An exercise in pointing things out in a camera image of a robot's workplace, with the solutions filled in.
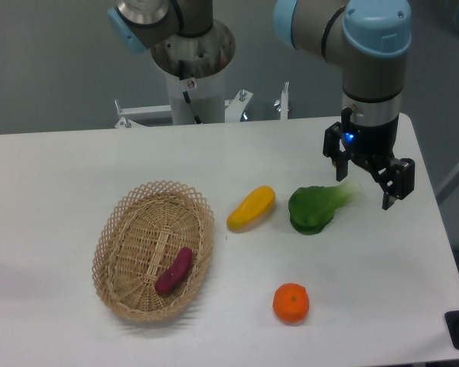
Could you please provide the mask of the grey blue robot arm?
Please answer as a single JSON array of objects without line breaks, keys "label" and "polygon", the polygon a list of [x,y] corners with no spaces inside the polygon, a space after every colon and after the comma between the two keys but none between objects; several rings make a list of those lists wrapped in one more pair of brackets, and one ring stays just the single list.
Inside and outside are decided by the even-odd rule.
[{"label": "grey blue robot arm", "polygon": [[[234,58],[232,32],[210,1],[117,1],[107,12],[122,43],[149,51],[165,74],[176,125],[228,122],[224,72]],[[369,172],[388,209],[415,186],[415,164],[393,153],[405,62],[412,42],[407,1],[278,1],[277,37],[342,69],[340,121],[324,134],[336,178],[349,163]]]}]

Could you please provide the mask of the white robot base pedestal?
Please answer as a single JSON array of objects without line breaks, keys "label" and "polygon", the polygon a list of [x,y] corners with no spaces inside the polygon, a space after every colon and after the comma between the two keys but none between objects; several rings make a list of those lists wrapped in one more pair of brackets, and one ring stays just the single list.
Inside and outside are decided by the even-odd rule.
[{"label": "white robot base pedestal", "polygon": [[173,35],[151,48],[165,76],[174,125],[225,121],[225,72],[235,51],[232,32],[218,20],[202,36]]}]

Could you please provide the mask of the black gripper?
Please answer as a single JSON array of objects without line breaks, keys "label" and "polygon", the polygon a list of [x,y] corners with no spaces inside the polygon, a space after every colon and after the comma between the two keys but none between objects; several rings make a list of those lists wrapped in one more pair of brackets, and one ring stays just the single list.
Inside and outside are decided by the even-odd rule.
[{"label": "black gripper", "polygon": [[[404,200],[415,188],[415,162],[396,158],[393,154],[399,117],[377,126],[358,125],[350,117],[335,122],[324,133],[323,155],[330,158],[336,170],[336,180],[348,175],[348,161],[365,165],[383,191],[382,209]],[[340,148],[341,140],[346,151]]]}]

